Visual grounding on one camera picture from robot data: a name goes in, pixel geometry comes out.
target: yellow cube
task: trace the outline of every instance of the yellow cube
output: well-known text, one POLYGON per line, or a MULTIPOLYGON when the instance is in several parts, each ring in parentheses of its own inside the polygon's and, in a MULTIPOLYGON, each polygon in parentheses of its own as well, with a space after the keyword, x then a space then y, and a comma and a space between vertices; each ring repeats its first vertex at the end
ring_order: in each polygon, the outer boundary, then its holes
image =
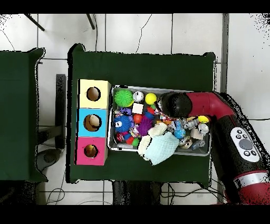
POLYGON ((79 108, 107 109, 111 84, 103 80, 78 80, 79 108))

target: dark green tablecloth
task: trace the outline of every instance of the dark green tablecloth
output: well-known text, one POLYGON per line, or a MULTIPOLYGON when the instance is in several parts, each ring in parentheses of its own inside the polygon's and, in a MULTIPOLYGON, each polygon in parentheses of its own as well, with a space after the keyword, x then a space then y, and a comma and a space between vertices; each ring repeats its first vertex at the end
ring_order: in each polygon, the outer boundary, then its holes
POLYGON ((43 52, 0 51, 0 180, 46 181, 35 168, 35 68, 43 52))
POLYGON ((208 184, 209 156, 173 155, 151 166, 134 152, 109 151, 104 166, 74 165, 76 96, 78 79, 107 80, 112 85, 127 85, 193 91, 213 90, 215 55, 153 55, 111 52, 85 52, 75 44, 68 53, 68 144, 67 173, 70 180, 147 180, 159 182, 198 181, 208 184))

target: pink cube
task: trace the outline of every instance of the pink cube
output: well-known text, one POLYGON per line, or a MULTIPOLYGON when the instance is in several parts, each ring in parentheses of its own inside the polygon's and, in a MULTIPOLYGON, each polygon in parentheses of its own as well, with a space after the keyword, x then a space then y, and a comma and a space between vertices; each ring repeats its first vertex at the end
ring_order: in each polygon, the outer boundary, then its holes
POLYGON ((106 138, 104 137, 78 137, 78 142, 75 143, 77 156, 74 163, 76 165, 96 165, 103 166, 108 155, 106 146, 106 138), (98 150, 96 157, 87 157, 84 153, 85 147, 94 145, 98 150))

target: round hole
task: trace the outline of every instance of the round hole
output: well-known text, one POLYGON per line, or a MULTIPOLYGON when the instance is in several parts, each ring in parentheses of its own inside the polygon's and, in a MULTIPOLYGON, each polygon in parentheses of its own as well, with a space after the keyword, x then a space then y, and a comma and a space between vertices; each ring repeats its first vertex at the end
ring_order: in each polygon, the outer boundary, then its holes
POLYGON ((84 148, 84 154, 89 158, 95 158, 98 154, 98 149, 95 145, 87 145, 84 148))
POLYGON ((98 101, 100 99, 101 93, 97 87, 90 87, 86 91, 86 97, 90 101, 98 101))
POLYGON ((83 121, 83 126, 90 132, 96 132, 101 127, 101 118, 96 114, 87 115, 83 121))

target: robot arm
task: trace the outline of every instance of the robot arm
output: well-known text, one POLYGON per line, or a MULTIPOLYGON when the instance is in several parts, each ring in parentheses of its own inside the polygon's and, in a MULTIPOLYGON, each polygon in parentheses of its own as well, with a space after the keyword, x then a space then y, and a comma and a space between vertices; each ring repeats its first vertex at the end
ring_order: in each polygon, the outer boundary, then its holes
POLYGON ((270 183, 260 152, 229 104, 213 92, 169 92, 156 106, 167 116, 211 118, 212 151, 218 178, 231 203, 270 204, 270 183))

